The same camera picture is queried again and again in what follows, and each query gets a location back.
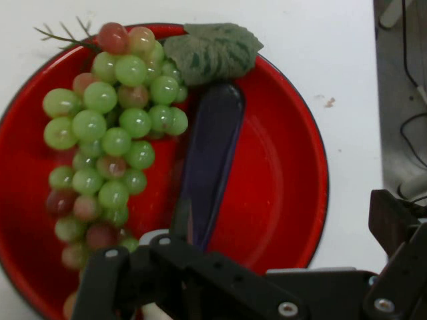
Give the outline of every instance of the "green grape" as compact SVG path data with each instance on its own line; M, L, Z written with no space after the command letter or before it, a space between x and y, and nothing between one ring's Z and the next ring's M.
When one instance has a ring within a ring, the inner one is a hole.
M155 62L160 63L165 59L165 51L163 50L163 46L159 41L154 43L154 48L147 54L143 56L143 60L145 63Z
M88 157L81 152L77 152L73 158L73 168L80 170L84 168L92 168L95 166L95 159Z
M50 118L74 116L81 110L81 101L71 90L54 89L43 99L43 110Z
M172 60L163 62L163 65L161 66L161 74L174 78L179 84L182 83L181 72L179 72L176 64Z
M117 79L114 73L116 58L108 52L101 52L93 60L92 73L101 81L113 85Z
M151 129L151 119L148 113L136 108L126 109L121 114L119 123L131 138L142 138Z
M73 188L82 195L92 195L102 186L103 179L94 168L76 171L73 176Z
M61 260L64 266L72 270L80 270L85 267L89 259L89 249L84 242L73 243L64 248Z
M134 237L126 237L119 242L119 245L125 247L130 253L132 253L138 248L139 242Z
M178 94L175 98L176 103L184 102L187 99L188 96L188 89L185 85L180 85L178 89Z
M85 106L99 113L107 113L113 110L117 104L115 89L105 82L94 82L90 84L83 94Z
M130 195L137 195L138 193L141 193L147 186L147 178L145 177L145 174L142 171L133 168L126 170L121 181L127 187Z
M71 128L71 120L68 117L59 117L50 120L43 133L48 146L56 150L66 150L77 143L77 138Z
M135 55L124 55L115 64L115 76L120 83L128 87L142 85L147 75L147 67L144 61Z
M154 63L154 62L150 62L146 64L147 64L147 76L145 77L144 85L149 87L153 83L154 79L161 75L161 65L160 63Z
M49 185L52 189L68 189L71 188L74 170L68 165L62 165L54 168L49 174Z
M125 129L111 128L108 129L101 140L102 149L108 155L118 157L129 151L131 147L131 137Z
M79 142L79 148L82 155L90 158L98 158L102 156L101 140L95 140L91 142Z
M125 207L128 199L126 186L117 180L104 183L98 193L99 203L107 209Z
M119 209L106 209L102 215L102 219L110 222L114 227L122 227L129 218L129 210L126 206Z
M61 241L74 242L84 236L86 227L87 225L84 222L69 215L58 219L55 224L55 234Z
M173 122L171 109L166 105L155 105L149 111L151 128L157 132L164 132Z
M107 122L98 112L80 111L73 119L74 135L81 141L91 142L100 139L107 131Z
M124 155L128 165L137 170L147 169L154 162L154 149L147 141L134 141Z
M168 135L180 135L182 134L188 127L188 119L187 115L181 109L176 107L170 108L172 112L172 125L169 126L165 132Z
M159 105L170 105L178 94L178 82L172 77L161 75L154 79L149 88L151 99Z

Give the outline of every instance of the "grape stem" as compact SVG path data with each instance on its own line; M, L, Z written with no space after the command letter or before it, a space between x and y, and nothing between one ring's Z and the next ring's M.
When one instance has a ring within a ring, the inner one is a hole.
M89 34L90 23L88 23L87 26L85 27L79 18L77 18L77 21L79 22L81 28L85 31L86 35L88 36L88 40L90 41L92 38L92 36ZM60 41L71 42L74 45L81 45L82 47L86 47L86 48L91 49L92 51L97 52L97 53L102 52L101 48L99 48L94 43L88 43L86 41L76 40L74 38L74 36L71 34L71 32L69 32L69 30L66 28L66 26L64 26L63 23L60 23L60 24L61 24L62 28L65 30L65 32L68 34L68 36L70 36L70 39L54 35L52 30L46 24L44 24L44 26L45 26L47 31L43 31L43 30L36 28L36 27L34 27L34 29L46 36L46 37L42 38L42 41L46 41L49 39L56 39L56 40L60 40Z

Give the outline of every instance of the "stain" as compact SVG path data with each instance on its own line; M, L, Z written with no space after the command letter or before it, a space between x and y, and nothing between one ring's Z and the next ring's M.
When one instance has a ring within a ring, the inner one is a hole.
M331 108L334 106L334 102L335 102L335 98L332 97L331 99L328 100L328 102L325 104L325 108Z

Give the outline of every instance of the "grape bunch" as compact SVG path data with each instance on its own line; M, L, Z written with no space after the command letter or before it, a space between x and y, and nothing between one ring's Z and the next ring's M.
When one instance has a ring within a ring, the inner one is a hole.
M185 101L187 87L150 29L128 33L106 23L97 41L103 51L91 72L78 75L72 90L51 90L43 100L51 118L46 144L76 150L72 164L50 172L47 198L55 234L67 243L62 262L75 270L93 250L117 244L135 250L138 241L123 226L129 196L145 189L143 170L155 159L144 139L180 135L188 126L185 113L171 106Z

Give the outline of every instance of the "grape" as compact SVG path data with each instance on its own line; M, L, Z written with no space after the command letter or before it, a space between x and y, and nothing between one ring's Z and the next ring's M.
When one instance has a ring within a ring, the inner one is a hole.
M119 117L121 115L122 108L117 105L109 113L105 115L105 121L107 122L107 128L117 127L119 123Z
M98 173L106 179L123 177L126 171L126 161L121 157L104 155L96 161Z
M147 65L147 75L145 76L144 85L150 86L154 79L161 75L161 66L159 63L150 61Z
M72 189L52 190L46 199L47 213L52 217L63 217L73 210L78 194Z
M149 53L154 49L153 31L146 27L135 27L129 32L129 50L134 55Z
M172 77L178 83L182 83L181 72L177 69L175 63L171 60L167 60L161 66L161 74Z
M98 53L93 60L92 72L101 81L113 85L117 79L114 73L114 65L116 58L108 52Z
M130 253L134 252L139 245L139 242L134 237L127 237L119 242L119 245L125 247Z
M163 45L159 41L154 42L154 48L149 53L143 55L143 60L145 63L160 63L165 59L165 51Z
M142 138L151 129L151 119L148 113L136 108L125 110L119 118L119 123L131 138Z
M114 88L105 82L90 84L83 94L83 102L88 109L99 113L111 111L117 103Z
M86 242L92 250L111 247L117 243L117 231L108 223L95 223L87 230Z
M74 170L67 165L56 167L49 174L49 185L52 189L71 188L73 175Z
M62 264L72 270L84 268L88 258L89 250L82 242L74 243L62 250Z
M81 101L71 90L54 89L43 99L43 110L50 118L73 116L81 110Z
M141 193L147 186L147 178L140 170L129 168L121 179L130 195Z
M58 219L55 224L55 234L63 242L73 242L84 236L86 224L69 215Z
M83 96L86 88L99 79L90 72L84 72L77 75L73 80L73 91L79 97Z
M108 129L101 140L102 149L109 155L119 156L129 151L131 137L125 129Z
M169 126L165 130L165 132L168 135L180 135L188 127L187 115L185 114L184 111L182 111L181 109L178 109L176 107L171 107L170 110L172 112L173 121L172 121L172 125Z
M124 207L129 199L129 193L125 185L112 180L104 183L98 194L99 203L107 209Z
M114 227L120 228L127 222L129 210L126 206L119 209L107 209L104 211L102 218Z
M98 112L83 110L73 119L74 135L81 141L91 142L98 140L106 131L107 123Z
M89 222L99 217L101 214L101 207L94 196L80 195L74 201L73 213L79 220Z
M99 30L97 40L103 51L112 55L124 55L129 47L129 37L123 25L109 22Z
M175 101L177 103L184 102L188 96L188 89L185 85L180 85L178 89L178 94L176 95Z
M65 320L71 319L76 300L77 300L77 292L73 292L68 296L67 300L65 300L64 307L62 310Z
M172 77L161 75L154 79L149 92L151 99L160 105L169 105L172 103L178 94L178 82Z
M126 87L121 85L117 90L117 98L122 108L144 108L148 104L149 93L143 85Z
M101 140L95 140L91 142L80 141L79 143L80 153L90 158L98 158L102 155Z
M50 120L43 132L43 138L50 148L56 150L66 150L77 143L71 128L71 120L67 117Z
M157 132L164 132L173 123L171 109L165 105L155 105L148 111L151 119L151 128Z
M154 149L147 141L134 141L124 157L134 169L147 169L154 162Z
M80 152L77 152L73 158L73 168L80 170L84 168L91 168L95 166L95 159L87 157Z
M73 188L82 195L94 194L101 188L102 183L102 177L94 168L85 168L74 173Z
M135 55L120 57L115 64L114 70L117 80L128 87L142 85L147 75L147 67L144 61Z

